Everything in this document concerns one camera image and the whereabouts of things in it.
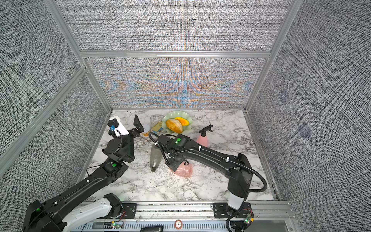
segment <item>black bracket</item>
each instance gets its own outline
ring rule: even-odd
[[[125,219],[134,219],[135,213],[137,212],[137,204],[136,203],[122,203],[122,208],[125,210]],[[118,220],[110,218],[108,215],[99,219],[111,219],[112,221]]]
[[[227,211],[228,204],[227,203],[213,203],[213,212],[215,218],[228,218],[230,214]],[[244,202],[243,205],[244,209],[251,209],[251,205],[249,202]],[[246,218],[247,214],[250,213],[249,210],[242,210],[239,214],[237,214],[237,218]]]

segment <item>green plate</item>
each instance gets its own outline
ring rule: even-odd
[[[183,126],[183,131],[188,131],[192,128],[192,118],[189,114],[187,114],[186,112],[183,112],[183,111],[173,111],[173,112],[170,112],[168,113],[167,115],[165,115],[165,117],[162,119],[162,128],[164,128],[165,130],[167,130],[167,132],[169,134],[172,134],[172,133],[175,133],[173,132],[172,130],[170,130],[167,126],[166,126],[166,120],[168,119],[171,119],[171,118],[176,118],[176,117],[182,117],[184,119],[187,119],[188,122],[189,122],[189,125],[188,126]]]

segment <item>plastic bottle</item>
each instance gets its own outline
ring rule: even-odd
[[[150,167],[151,171],[156,171],[156,168],[160,165],[162,159],[162,153],[160,149],[153,145],[151,148],[151,155],[150,155]]]
[[[207,127],[204,127],[202,128],[199,133],[201,133],[201,135],[197,138],[196,140],[196,143],[204,146],[204,147],[208,147],[209,146],[209,140],[207,139],[207,136],[206,136],[206,132],[207,131],[211,131],[211,128],[213,127],[213,125],[208,125]]]

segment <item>aluminum frame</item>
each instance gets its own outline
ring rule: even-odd
[[[72,31],[70,30],[62,12],[59,9],[58,4],[55,2],[55,0],[44,0],[44,3],[46,7],[48,8],[50,14],[52,15],[54,21],[57,23],[60,31],[62,32],[63,36],[65,37],[68,45],[70,46],[72,52],[74,53],[76,59],[80,63],[82,67],[85,67],[88,69],[88,78],[89,82],[91,83],[94,91],[98,95],[102,105],[106,109],[107,112],[112,111],[111,104],[103,91],[102,86],[99,84],[98,79],[93,74],[93,71],[85,61],[85,59],[80,55],[80,46],[78,45]]]
[[[253,137],[253,140],[254,140],[254,143],[255,143],[256,152],[257,152],[257,154],[259,156],[260,162],[262,163],[263,170],[264,170],[265,176],[267,178],[267,182],[268,182],[268,187],[270,188],[273,197],[276,200],[280,200],[280,199],[282,199],[281,198],[281,195],[278,192],[276,181],[275,181],[275,179],[273,177],[272,170],[269,167],[268,160],[267,160],[267,158],[266,158],[266,156],[264,154],[263,147],[262,147],[262,145],[261,145],[261,143],[259,141],[259,137],[258,137],[258,135],[257,135],[257,133],[255,131],[254,125],[252,124],[251,119],[250,119],[250,116],[249,116],[249,114],[247,112],[244,112],[244,117],[245,117],[247,126],[249,127],[250,134]]]
[[[243,108],[113,108],[112,110],[243,110]]]
[[[292,3],[290,4],[290,7],[277,33],[275,42],[273,43],[272,50],[271,50],[272,55],[263,65],[262,71],[254,84],[254,87],[249,95],[249,98],[247,99],[247,103],[245,105],[245,109],[247,112],[251,110],[251,107],[254,104],[254,101],[263,85],[263,82],[265,78],[267,77],[270,68],[273,65],[273,62],[278,54],[278,51],[280,50],[281,45],[283,41],[285,40],[286,35],[291,27],[291,24],[294,21],[294,18],[297,12],[299,11],[299,7],[301,6],[302,3],[303,3],[303,0],[292,0]]]
[[[71,89],[75,86],[75,84],[86,72],[87,69],[85,67],[81,67],[79,70],[77,70],[73,77],[69,79],[69,81],[53,97],[53,99],[27,126],[23,133],[10,145],[10,147],[0,157],[0,178],[13,164],[17,157],[22,153],[24,148],[28,145],[32,138],[39,132],[44,123],[54,113],[55,109],[65,99],[67,94],[71,91]]]
[[[81,50],[80,55],[88,57],[129,57],[129,58],[269,58],[270,51],[120,51],[120,50]]]
[[[137,212],[134,219],[125,221],[226,221],[227,219],[214,218],[212,204],[226,201],[172,201],[172,202],[123,202],[137,203]],[[254,212],[254,220],[295,220],[295,215],[288,201],[254,200],[248,201]],[[95,219],[94,222],[107,221]]]
[[[102,128],[99,131],[98,137],[96,138],[96,140],[94,142],[93,148],[91,149],[91,151],[89,153],[89,157],[86,160],[86,162],[84,164],[84,168],[82,169],[82,171],[80,173],[80,176],[77,179],[76,183],[79,183],[82,179],[84,179],[84,176],[85,176],[85,173],[86,173],[86,169],[88,168],[88,166],[90,165],[91,160],[93,159],[93,156],[94,156],[94,154],[96,152],[96,149],[97,149],[97,147],[99,145],[99,142],[101,141],[101,138],[102,138],[104,132],[106,132],[107,123],[108,123],[108,120],[110,119],[111,115],[112,115],[112,112],[109,112],[107,114],[106,119],[104,120],[104,123],[102,125]]]

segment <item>textured gray panel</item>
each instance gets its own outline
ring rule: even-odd
[[[21,231],[29,203],[73,186],[89,156],[106,110],[84,75],[0,179],[0,231]]]
[[[243,107],[264,59],[88,58],[113,108]]]
[[[370,9],[305,0],[251,111],[305,232],[371,228]]]
[[[270,50],[290,2],[57,0],[83,50]]]
[[[42,0],[0,9],[1,156],[80,66]]]

